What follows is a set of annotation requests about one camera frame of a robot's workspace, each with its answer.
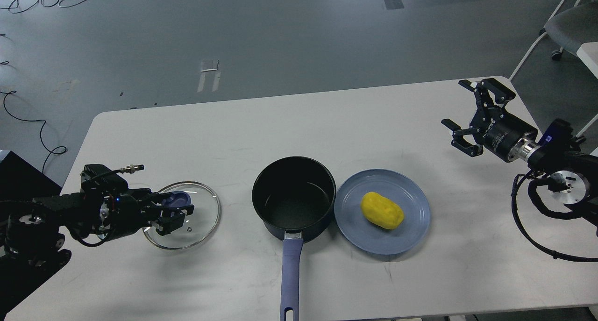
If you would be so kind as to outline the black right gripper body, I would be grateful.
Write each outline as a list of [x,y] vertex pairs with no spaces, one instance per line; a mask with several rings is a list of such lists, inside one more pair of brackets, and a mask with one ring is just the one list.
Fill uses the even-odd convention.
[[477,110],[470,126],[479,129],[473,134],[476,144],[485,147],[506,163],[514,161],[514,149],[519,140],[535,140],[538,136],[535,127],[502,108]]

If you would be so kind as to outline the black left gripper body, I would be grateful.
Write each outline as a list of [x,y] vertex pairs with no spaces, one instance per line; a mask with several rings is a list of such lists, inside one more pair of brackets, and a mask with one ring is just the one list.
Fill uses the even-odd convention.
[[103,195],[100,207],[101,232],[137,232],[152,227],[157,219],[157,193],[128,190]]

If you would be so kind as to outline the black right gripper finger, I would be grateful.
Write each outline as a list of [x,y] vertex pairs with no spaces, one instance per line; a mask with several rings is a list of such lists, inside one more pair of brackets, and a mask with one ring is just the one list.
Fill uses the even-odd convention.
[[469,135],[476,137],[480,134],[480,128],[470,127],[463,129],[450,119],[443,119],[441,123],[450,129],[452,135],[451,145],[453,147],[470,157],[477,157],[483,154],[483,146],[481,144],[472,144],[465,139],[465,136]]
[[485,78],[478,82],[462,79],[458,84],[474,94],[477,113],[482,118],[499,117],[505,112],[508,102],[516,97],[514,91],[495,78]]

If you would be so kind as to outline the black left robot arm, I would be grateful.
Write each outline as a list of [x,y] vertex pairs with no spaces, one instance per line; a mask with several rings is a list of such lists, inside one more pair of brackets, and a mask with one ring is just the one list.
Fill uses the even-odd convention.
[[190,195],[175,191],[156,193],[130,188],[122,174],[133,174],[143,165],[111,170],[88,164],[81,172],[77,193],[38,197],[30,201],[3,200],[8,210],[3,221],[2,262],[42,266],[57,255],[65,242],[60,228],[86,247],[98,247],[142,228],[165,236],[181,228],[194,213]]

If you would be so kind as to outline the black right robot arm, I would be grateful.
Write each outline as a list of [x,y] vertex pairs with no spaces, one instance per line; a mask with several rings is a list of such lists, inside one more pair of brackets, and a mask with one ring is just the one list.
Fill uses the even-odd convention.
[[529,180],[527,193],[538,212],[558,220],[584,219],[596,226],[597,157],[581,151],[585,138],[573,135],[570,123],[561,119],[554,120],[538,137],[535,127],[507,111],[515,92],[495,78],[458,83],[474,94],[477,108],[467,128],[442,120],[451,131],[451,145],[470,157],[488,150],[506,163],[525,161],[529,171],[515,176],[511,189],[511,213],[519,231],[554,259],[596,262],[595,257],[568,255],[536,242],[523,227],[517,203],[519,189]]

